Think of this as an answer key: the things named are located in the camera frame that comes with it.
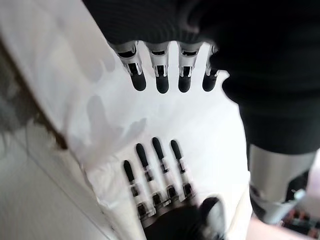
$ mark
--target white fabric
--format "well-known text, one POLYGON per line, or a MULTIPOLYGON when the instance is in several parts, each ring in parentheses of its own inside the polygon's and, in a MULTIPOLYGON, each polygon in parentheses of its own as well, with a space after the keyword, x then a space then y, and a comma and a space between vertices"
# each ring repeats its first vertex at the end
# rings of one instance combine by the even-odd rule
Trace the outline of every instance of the white fabric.
POLYGON ((144 144, 156 167, 155 136, 171 169, 175 161, 169 143, 179 141, 199 202, 218 195, 227 227, 232 222, 234 232, 248 225, 248 198, 241 202, 245 214, 233 219, 248 189, 244 131, 237 106, 221 89, 225 72, 212 92, 202 90, 207 44, 200 49, 187 93, 178 90, 178 47, 170 44, 169 91, 160 94, 145 45, 139 43, 147 87, 138 92, 80 0, 1 0, 0 34, 39 105, 66 137, 121 239, 144 239, 122 162, 131 160, 142 182, 135 144, 144 144))

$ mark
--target robotic hand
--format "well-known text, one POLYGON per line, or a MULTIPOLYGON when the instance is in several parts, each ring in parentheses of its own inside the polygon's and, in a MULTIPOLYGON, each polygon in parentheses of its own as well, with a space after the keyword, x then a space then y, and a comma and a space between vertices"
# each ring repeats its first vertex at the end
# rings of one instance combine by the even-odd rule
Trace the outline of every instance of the robotic hand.
POLYGON ((197 206, 195 192, 188 181, 178 143, 172 140, 171 147, 180 172, 184 195, 184 199, 180 201, 179 194, 171 181, 169 169, 164 161, 164 154, 159 140, 154 137, 152 144, 158 156, 166 184, 165 194, 161 193, 157 188, 144 147, 140 143, 136 145, 136 152, 144 171, 148 190, 151 193, 153 207, 148 207, 146 202, 141 201, 139 184, 135 182, 130 162, 126 160, 123 163, 146 239, 223 240, 225 217, 221 201, 216 197, 209 197, 203 201, 200 207, 197 206))
MULTIPOLYGON (((83 2, 113 45, 178 41, 181 92, 189 90, 197 44, 214 46, 202 86, 205 91, 214 87, 217 69, 230 74, 222 88, 239 106, 254 212, 275 224, 299 202, 320 148, 319 1, 83 2)), ((149 47, 153 52, 154 45, 149 47)), ((155 54, 152 65, 158 90, 165 93, 166 48, 159 55, 161 60, 155 54)), ((131 73, 143 76, 138 58, 131 67, 131 73)), ((139 82, 135 88, 141 91, 146 84, 142 78, 139 82)))

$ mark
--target black rubber fingertip pad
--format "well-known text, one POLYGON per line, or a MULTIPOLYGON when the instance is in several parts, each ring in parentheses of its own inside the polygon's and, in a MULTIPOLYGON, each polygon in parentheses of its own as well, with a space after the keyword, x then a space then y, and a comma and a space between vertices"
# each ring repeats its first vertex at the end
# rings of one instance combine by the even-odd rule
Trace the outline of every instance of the black rubber fingertip pad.
POLYGON ((182 93, 188 92, 188 90, 190 89, 190 85, 191 85, 191 77, 179 76, 178 87, 180 92, 182 93))
POLYGON ((182 159, 181 152, 180 152, 179 145, 178 145, 177 141, 175 141, 175 140, 171 141, 171 148, 173 150, 175 158, 182 159))
POLYGON ((159 76, 155 78, 156 81, 156 89, 161 94, 165 94, 169 90, 169 80, 168 76, 159 76))
POLYGON ((217 197, 209 197, 202 202, 199 210, 201 214, 201 220, 203 223, 206 223, 209 212, 219 201, 220 200, 217 197))
POLYGON ((217 77, 214 75, 207 76, 206 74, 203 77, 202 88, 206 92, 210 92, 214 89, 216 85, 217 77))
POLYGON ((128 160, 125 160, 123 162, 123 168, 124 168, 126 177, 128 178, 128 181, 131 183, 133 180, 135 180, 135 177, 134 177, 134 173, 132 172, 130 162, 128 160))
POLYGON ((152 145, 154 147, 154 150, 158 156, 158 159, 163 159, 165 156, 164 156, 164 153, 162 152, 162 148, 161 148, 161 144, 160 144, 160 141, 158 138, 154 137, 152 138, 152 145))
POLYGON ((144 75, 144 72, 142 72, 140 75, 135 74, 131 76, 133 87, 138 91, 143 91, 146 89, 147 83, 146 78, 144 75))
POLYGON ((141 143, 138 143, 138 144, 135 146, 135 149, 136 149, 136 153, 138 154, 138 156, 139 156, 139 158, 140 158, 142 167, 144 167, 144 168, 147 167, 147 166, 148 166, 148 161, 147 161, 145 149, 144 149, 144 147, 142 146, 142 144, 141 144, 141 143))

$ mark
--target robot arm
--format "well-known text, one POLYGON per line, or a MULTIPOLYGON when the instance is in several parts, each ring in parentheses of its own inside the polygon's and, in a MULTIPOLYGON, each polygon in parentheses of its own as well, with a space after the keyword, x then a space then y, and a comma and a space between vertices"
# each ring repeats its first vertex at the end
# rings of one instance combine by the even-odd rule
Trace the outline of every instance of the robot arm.
MULTIPOLYGON (((190 86, 197 43, 217 46, 207 64, 203 88, 212 89, 217 69, 229 72, 222 87, 239 105, 254 212, 265 223, 275 224, 297 204, 320 148, 320 1, 83 2, 113 45, 142 40, 153 44, 148 46, 152 53, 154 44, 184 43, 179 61, 182 92, 190 86), (194 47, 191 57, 183 54, 189 47, 194 47)), ((166 77, 165 49, 163 56, 151 56, 157 78, 158 66, 164 67, 166 77)), ((136 62, 138 70, 138 57, 135 62, 123 59, 128 66, 136 62)), ((157 79, 162 81, 157 86, 165 85, 158 88, 165 93, 168 84, 163 79, 157 79)))

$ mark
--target metal finger segment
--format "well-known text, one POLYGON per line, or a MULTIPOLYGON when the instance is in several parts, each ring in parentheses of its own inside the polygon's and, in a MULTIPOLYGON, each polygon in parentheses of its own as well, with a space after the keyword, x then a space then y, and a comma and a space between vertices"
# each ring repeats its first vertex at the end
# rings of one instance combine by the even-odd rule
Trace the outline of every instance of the metal finger segment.
POLYGON ((159 187, 157 185, 156 180, 154 179, 154 176, 152 174, 152 171, 149 167, 149 163, 147 160, 147 156, 145 153, 145 149, 142 146, 142 144, 138 143, 135 147, 136 153, 141 161, 144 176, 147 181, 147 186, 149 188, 149 191, 151 192, 153 205, 156 211, 158 211, 160 208, 164 206, 163 197, 159 191, 159 187))
POLYGON ((171 141, 171 148, 172 148, 172 151, 173 151, 174 156, 175 156, 176 161, 177 161, 177 165, 178 165, 178 169, 179 169, 180 176, 181 176, 183 193, 184 193, 185 199, 186 200, 191 200, 194 197, 195 194, 194 194, 192 186, 191 186, 191 184, 189 182, 185 166, 183 165, 182 154, 180 152, 179 145, 178 145, 177 141, 175 141, 175 140, 171 141))
POLYGON ((177 191, 174 187, 172 178, 170 176, 169 168, 167 167, 167 164, 164 160, 165 156, 163 154, 159 139, 156 137, 152 138, 152 145, 153 145, 153 148, 156 152, 158 160, 160 162, 161 171, 163 173, 164 182, 166 185, 167 196, 168 196, 170 202, 177 201, 177 200, 179 200, 179 196, 177 194, 177 191))
POLYGON ((138 42, 129 41, 123 44, 111 44, 122 64, 130 74, 133 87, 138 91, 143 91, 146 86, 146 79, 142 69, 142 62, 138 52, 138 42))
POLYGON ((210 57, 217 51, 217 48, 214 45, 210 45, 208 57, 206 60, 205 74, 202 81, 202 88, 206 92, 210 92, 214 89, 218 76, 218 69, 215 69, 211 66, 210 57))
POLYGON ((124 168, 125 174, 128 178, 129 184, 130 184, 130 189, 131 189, 131 193, 132 193, 135 205, 136 205, 138 218, 141 221, 143 221, 149 217, 149 213, 151 211, 148 210, 146 203, 141 201, 140 189, 139 189, 138 185, 135 183, 135 176, 132 171, 130 162, 128 160, 125 160, 123 162, 123 168, 124 168))
POLYGON ((169 89, 168 65, 169 65, 169 42, 159 44, 145 42, 149 49, 152 68, 156 79, 156 88, 159 93, 165 94, 169 89))
POLYGON ((179 42, 179 81, 180 92, 185 93, 190 89, 191 75, 195 68, 199 49, 203 43, 188 44, 179 42))

